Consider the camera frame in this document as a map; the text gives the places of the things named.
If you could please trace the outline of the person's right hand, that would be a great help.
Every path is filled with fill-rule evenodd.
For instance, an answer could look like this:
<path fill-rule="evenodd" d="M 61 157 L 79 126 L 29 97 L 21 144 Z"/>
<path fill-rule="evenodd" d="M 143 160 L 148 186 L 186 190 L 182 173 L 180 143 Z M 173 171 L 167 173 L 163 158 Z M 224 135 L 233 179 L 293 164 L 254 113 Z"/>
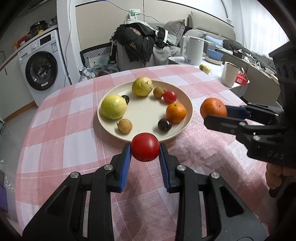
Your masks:
<path fill-rule="evenodd" d="M 270 189 L 274 190 L 282 184 L 282 180 L 280 178 L 281 175 L 295 176 L 295 173 L 296 169 L 267 163 L 265 173 L 267 185 Z"/>

